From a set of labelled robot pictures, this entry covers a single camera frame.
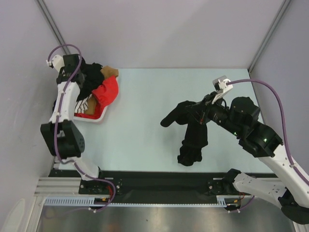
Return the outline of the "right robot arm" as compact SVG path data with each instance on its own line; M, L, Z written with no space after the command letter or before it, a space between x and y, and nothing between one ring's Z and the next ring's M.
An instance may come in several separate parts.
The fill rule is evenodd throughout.
M228 194L245 192L277 206L293 222L309 222L309 176L292 157L287 135L280 137L270 126L258 121L260 108L249 97L234 98L229 107L217 104L218 100L244 80L231 81L222 76L213 81L216 91L208 94L186 110L204 125L213 121L236 136L239 145L259 159L281 181L280 185L252 178L231 169L223 181Z

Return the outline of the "aluminium extrusion rail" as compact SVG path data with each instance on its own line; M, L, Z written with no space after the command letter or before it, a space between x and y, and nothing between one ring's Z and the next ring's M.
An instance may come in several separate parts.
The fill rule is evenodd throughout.
M74 196L78 195L79 177L41 177L34 196Z

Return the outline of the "right aluminium frame post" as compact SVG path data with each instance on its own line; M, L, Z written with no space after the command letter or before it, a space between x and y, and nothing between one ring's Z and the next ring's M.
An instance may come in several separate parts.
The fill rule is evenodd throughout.
M289 7L293 3L293 0L284 0L278 9L272 23L270 24L269 29L266 32L266 35L264 36L260 46L258 47L247 71L249 75L251 75L252 71L254 70L256 64L258 63L259 59L263 55L265 49L267 48L268 44L270 43L272 37L274 36L277 28L279 27L281 21L283 20L285 14L287 13Z

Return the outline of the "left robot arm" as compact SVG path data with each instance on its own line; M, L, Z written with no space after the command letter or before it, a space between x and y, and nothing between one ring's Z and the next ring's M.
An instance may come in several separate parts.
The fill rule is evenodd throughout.
M90 188L102 193L105 179L99 177L99 167L82 157L85 140L74 124L75 105L84 83L80 70L82 58L78 54L54 56L49 62L58 70L57 98L48 123L40 127L41 134L51 155L63 165L71 165L82 180L90 181Z

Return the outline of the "aluminium frame post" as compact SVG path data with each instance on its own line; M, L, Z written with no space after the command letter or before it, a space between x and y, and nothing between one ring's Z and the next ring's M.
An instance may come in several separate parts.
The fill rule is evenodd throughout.
M260 46L258 47L247 71L249 75L251 75L252 71L254 70L256 64L258 63L259 59L263 55L265 49L267 48L268 44L270 43L272 37L274 36L277 28L279 27L281 21L283 20L285 14L287 13L289 7L293 3L293 0L284 0L278 9L272 23L270 24L269 29L266 32L266 35L264 36Z
M66 44L62 33L60 32L54 17L52 16L45 0L35 0L41 14L43 15L52 35L54 36L57 45L64 45Z

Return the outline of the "brown garment in basket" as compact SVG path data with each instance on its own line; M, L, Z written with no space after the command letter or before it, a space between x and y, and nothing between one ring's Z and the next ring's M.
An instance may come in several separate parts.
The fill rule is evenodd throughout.
M104 66L101 73L105 79L97 89L92 91L92 97L88 100L88 109L84 112L87 118L98 119L104 108L115 100L119 92L117 83L119 71L110 66Z

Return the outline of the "striped black white garment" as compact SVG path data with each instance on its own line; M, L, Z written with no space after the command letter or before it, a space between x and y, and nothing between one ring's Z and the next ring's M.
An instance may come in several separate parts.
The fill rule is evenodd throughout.
M91 99L92 94L88 97L84 98L83 100L77 101L75 105L75 114L84 114L84 112L88 109L88 100Z

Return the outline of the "left aluminium frame post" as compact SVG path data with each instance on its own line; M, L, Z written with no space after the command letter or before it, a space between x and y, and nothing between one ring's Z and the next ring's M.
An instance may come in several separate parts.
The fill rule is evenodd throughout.
M66 44L62 33L60 32L54 17L52 16L45 0L35 0L41 14L43 15L52 35L54 36L57 45L64 45Z

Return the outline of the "black tank top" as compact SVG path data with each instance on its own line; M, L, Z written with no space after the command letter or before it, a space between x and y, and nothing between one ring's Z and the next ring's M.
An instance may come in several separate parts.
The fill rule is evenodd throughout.
M183 166L192 166L194 162L202 161L202 148L208 145L208 130L206 125L199 124L195 118L186 110L194 101L183 101L160 122L162 127L168 127L173 122L179 125L186 125L182 146L177 156L178 163Z

